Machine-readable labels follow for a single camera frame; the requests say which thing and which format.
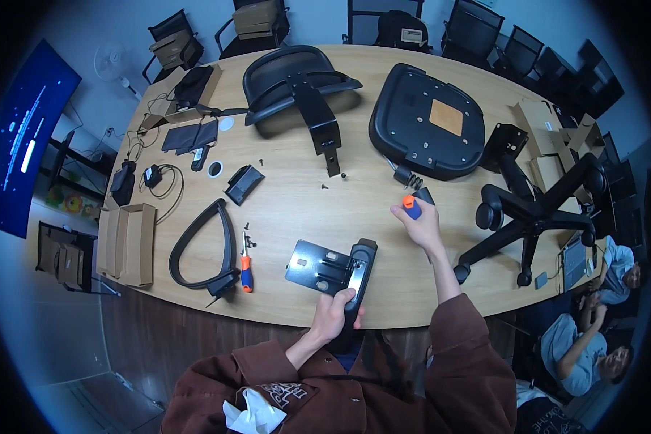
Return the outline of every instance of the person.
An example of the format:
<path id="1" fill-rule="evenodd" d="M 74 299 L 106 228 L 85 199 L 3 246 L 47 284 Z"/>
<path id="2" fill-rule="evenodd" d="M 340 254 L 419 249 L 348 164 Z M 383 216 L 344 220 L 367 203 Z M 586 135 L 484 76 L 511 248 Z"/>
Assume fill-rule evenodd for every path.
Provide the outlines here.
<path id="1" fill-rule="evenodd" d="M 588 392 L 601 378 L 619 383 L 627 372 L 634 351 L 620 346 L 606 354 L 608 344 L 599 332 L 608 307 L 598 294 L 585 300 L 579 325 L 562 313 L 542 335 L 540 354 L 545 369 L 573 396 Z"/>
<path id="2" fill-rule="evenodd" d="M 600 296 L 604 304 L 618 304 L 625 301 L 630 290 L 637 289 L 644 280 L 643 270 L 634 262 L 632 249 L 618 246 L 613 238 L 605 237 L 605 253 L 600 275 L 590 282 L 589 290 Z"/>
<path id="3" fill-rule="evenodd" d="M 439 305 L 430 319 L 434 358 L 425 372 L 425 398 L 403 381 L 403 361 L 382 335 L 360 330 L 363 307 L 354 328 L 364 337 L 349 369 L 340 363 L 345 358 L 324 349 L 343 328 L 344 306 L 354 295 L 347 289 L 335 297 L 320 295 L 311 329 L 294 343 L 263 342 L 194 363 L 176 384 L 161 432 L 225 433 L 239 408 L 251 411 L 244 402 L 250 390 L 269 404 L 268 413 L 286 413 L 281 427 L 273 428 L 281 433 L 512 433 L 515 377 L 490 346 L 485 320 L 460 290 L 440 236 L 439 213 L 417 202 L 417 220 L 401 206 L 391 212 L 433 266 Z M 236 408 L 223 412 L 223 403 Z"/>

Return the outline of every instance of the metal bracket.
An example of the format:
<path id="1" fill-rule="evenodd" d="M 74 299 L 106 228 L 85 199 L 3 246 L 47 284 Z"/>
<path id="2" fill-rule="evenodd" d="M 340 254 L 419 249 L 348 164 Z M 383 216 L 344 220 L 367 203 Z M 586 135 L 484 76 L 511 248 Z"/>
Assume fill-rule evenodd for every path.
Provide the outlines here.
<path id="1" fill-rule="evenodd" d="M 340 128 L 335 115 L 332 114 L 321 92 L 314 89 L 306 74 L 297 72 L 295 75 L 288 75 L 285 81 L 292 92 L 301 117 L 309 128 L 316 155 L 325 154 L 328 176 L 332 178 L 339 175 L 337 149 L 342 146 L 342 143 L 340 143 Z"/>
<path id="2" fill-rule="evenodd" d="M 377 249 L 376 242 L 366 238 L 360 238 L 352 246 L 350 256 L 303 239 L 296 243 L 286 268 L 286 280 L 332 296 L 345 288 L 356 291 L 354 298 L 345 305 L 342 332 L 326 347 L 331 353 L 340 354 L 349 350 L 353 325 L 365 296 Z"/>

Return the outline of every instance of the spring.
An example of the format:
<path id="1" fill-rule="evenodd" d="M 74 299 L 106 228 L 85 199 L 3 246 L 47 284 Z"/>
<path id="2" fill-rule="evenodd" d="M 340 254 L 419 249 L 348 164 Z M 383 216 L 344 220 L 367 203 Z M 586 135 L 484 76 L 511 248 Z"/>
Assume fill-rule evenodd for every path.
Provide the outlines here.
<path id="1" fill-rule="evenodd" d="M 417 191 L 422 188 L 422 178 L 410 172 L 408 182 L 405 183 L 405 186 L 412 188 L 414 191 Z"/>

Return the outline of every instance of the man in light blue shirt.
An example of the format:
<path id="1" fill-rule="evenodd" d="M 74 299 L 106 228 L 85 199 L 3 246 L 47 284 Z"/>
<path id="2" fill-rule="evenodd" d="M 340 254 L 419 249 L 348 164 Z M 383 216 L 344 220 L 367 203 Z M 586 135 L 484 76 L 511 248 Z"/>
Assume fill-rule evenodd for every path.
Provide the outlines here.
<path id="1" fill-rule="evenodd" d="M 573 396 L 585 394 L 601 378 L 618 383 L 632 360 L 630 346 L 605 353 L 608 344 L 598 330 L 607 310 L 596 295 L 591 295 L 581 311 L 578 327 L 571 315 L 564 313 L 542 336 L 540 353 L 545 368 Z M 590 324 L 594 311 L 595 320 Z"/>
<path id="2" fill-rule="evenodd" d="M 605 254 L 599 277 L 590 284 L 597 291 L 600 302 L 617 304 L 625 301 L 630 290 L 637 289 L 643 281 L 642 268 L 634 262 L 632 249 L 618 246 L 610 235 L 605 237 Z"/>

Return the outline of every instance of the white washer ring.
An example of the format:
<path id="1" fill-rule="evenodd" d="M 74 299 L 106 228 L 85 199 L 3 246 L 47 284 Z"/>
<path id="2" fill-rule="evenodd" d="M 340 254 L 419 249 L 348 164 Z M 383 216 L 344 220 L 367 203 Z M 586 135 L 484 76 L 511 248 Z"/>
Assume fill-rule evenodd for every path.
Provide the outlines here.
<path id="1" fill-rule="evenodd" d="M 212 169 L 212 166 L 214 166 L 215 163 L 219 164 L 219 171 L 217 172 L 217 174 L 213 175 L 213 174 L 209 173 L 209 171 L 210 171 L 210 169 Z M 208 166 L 208 177 L 209 178 L 217 178 L 218 176 L 222 175 L 223 170 L 224 170 L 224 165 L 222 164 L 222 161 L 213 161 L 213 162 L 209 163 L 209 166 Z"/>
<path id="2" fill-rule="evenodd" d="M 219 131 L 226 131 L 233 126 L 234 126 L 234 118 L 225 117 L 219 122 Z"/>

